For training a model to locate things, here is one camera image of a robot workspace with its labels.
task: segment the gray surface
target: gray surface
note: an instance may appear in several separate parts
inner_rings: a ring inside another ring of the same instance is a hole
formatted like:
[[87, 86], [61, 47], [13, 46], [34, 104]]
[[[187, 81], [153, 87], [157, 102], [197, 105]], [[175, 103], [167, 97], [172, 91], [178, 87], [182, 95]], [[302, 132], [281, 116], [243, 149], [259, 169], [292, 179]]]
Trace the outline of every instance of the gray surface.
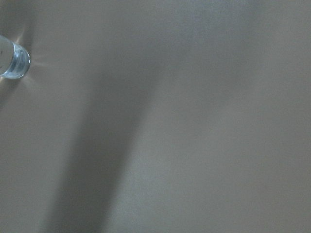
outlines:
[[0, 231], [311, 232], [310, 12], [1, 0]]

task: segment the glass base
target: glass base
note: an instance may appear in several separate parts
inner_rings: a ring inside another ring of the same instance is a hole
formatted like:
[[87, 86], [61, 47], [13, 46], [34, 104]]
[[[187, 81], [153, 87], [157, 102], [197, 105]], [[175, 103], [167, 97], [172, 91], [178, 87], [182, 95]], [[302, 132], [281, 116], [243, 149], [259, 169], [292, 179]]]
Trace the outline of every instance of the glass base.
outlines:
[[18, 79], [23, 77], [30, 66], [30, 56], [28, 52], [20, 45], [13, 43], [14, 57], [5, 73], [1, 76], [7, 79]]

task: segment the clear glass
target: clear glass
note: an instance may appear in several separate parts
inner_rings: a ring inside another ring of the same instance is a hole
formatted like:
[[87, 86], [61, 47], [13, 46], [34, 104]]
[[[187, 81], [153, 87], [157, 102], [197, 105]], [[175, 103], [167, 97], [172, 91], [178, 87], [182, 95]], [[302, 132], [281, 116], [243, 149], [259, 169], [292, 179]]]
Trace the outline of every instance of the clear glass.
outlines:
[[23, 77], [30, 66], [30, 57], [24, 47], [0, 35], [0, 76], [7, 79]]

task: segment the cylindrical container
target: cylindrical container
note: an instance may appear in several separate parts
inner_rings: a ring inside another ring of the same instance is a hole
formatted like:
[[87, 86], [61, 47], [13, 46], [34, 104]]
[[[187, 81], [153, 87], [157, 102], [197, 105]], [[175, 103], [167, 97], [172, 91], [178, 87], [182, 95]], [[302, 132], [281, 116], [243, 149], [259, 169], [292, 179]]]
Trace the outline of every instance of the cylindrical container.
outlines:
[[30, 57], [25, 48], [0, 35], [0, 76], [7, 79], [21, 78], [29, 66]]

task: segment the bottle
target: bottle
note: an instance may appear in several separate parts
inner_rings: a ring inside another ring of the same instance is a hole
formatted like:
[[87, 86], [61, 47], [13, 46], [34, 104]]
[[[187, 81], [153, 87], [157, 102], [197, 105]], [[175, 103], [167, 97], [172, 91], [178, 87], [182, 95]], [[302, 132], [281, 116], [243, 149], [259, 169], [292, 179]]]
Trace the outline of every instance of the bottle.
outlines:
[[0, 35], [0, 76], [7, 79], [21, 78], [29, 66], [30, 57], [25, 48]]

